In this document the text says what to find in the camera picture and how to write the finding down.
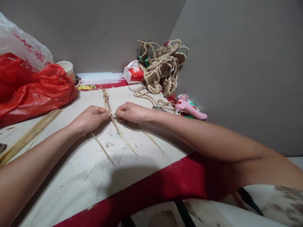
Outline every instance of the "gray wall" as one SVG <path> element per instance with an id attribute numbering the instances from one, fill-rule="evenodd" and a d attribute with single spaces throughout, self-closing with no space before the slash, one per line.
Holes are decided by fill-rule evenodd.
<path id="1" fill-rule="evenodd" d="M 169 39 L 185 1 L 2 0 L 0 11 L 76 73 L 122 72 L 140 53 L 138 39 Z"/>
<path id="2" fill-rule="evenodd" d="M 303 154 L 303 1 L 187 0 L 176 38 L 190 49 L 177 91 L 209 122 Z"/>

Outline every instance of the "paper cup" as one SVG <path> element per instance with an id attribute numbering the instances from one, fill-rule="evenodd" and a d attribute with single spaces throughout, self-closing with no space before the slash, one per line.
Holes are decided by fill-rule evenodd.
<path id="1" fill-rule="evenodd" d="M 62 66 L 62 68 L 64 69 L 66 74 L 69 77 L 73 78 L 73 81 L 76 84 L 77 81 L 76 81 L 76 77 L 75 77 L 75 73 L 74 73 L 74 69 L 73 69 L 73 64 L 70 63 L 69 61 L 59 61 L 57 64 Z"/>

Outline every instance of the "clothing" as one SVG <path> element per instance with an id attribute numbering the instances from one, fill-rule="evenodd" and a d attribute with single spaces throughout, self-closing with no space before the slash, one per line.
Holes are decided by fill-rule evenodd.
<path id="1" fill-rule="evenodd" d="M 274 185 L 249 185 L 240 188 L 231 198 L 229 203 L 234 206 L 198 199 L 161 203 L 123 219 L 119 225 L 124 227 L 303 226 L 302 191 Z"/>

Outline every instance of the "pink glue gun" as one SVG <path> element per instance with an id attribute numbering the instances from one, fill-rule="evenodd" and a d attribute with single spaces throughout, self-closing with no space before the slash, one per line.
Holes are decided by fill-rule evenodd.
<path id="1" fill-rule="evenodd" d="M 178 111 L 186 111 L 188 114 L 192 115 L 195 119 L 204 120 L 207 118 L 207 115 L 197 111 L 194 107 L 192 107 L 188 100 L 188 95 L 183 94 L 178 99 L 175 109 Z"/>

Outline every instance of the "hand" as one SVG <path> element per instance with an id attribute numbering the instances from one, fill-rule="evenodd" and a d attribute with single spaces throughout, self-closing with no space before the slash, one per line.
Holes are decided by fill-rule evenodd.
<path id="1" fill-rule="evenodd" d="M 69 127 L 74 130 L 80 137 L 85 136 L 88 132 L 96 129 L 103 121 L 111 117 L 111 113 L 102 107 L 89 106 L 75 120 L 70 123 Z"/>
<path id="2" fill-rule="evenodd" d="M 118 118 L 123 118 L 133 123 L 145 123 L 149 121 L 153 112 L 153 110 L 146 107 L 126 102 L 117 108 L 115 115 Z"/>

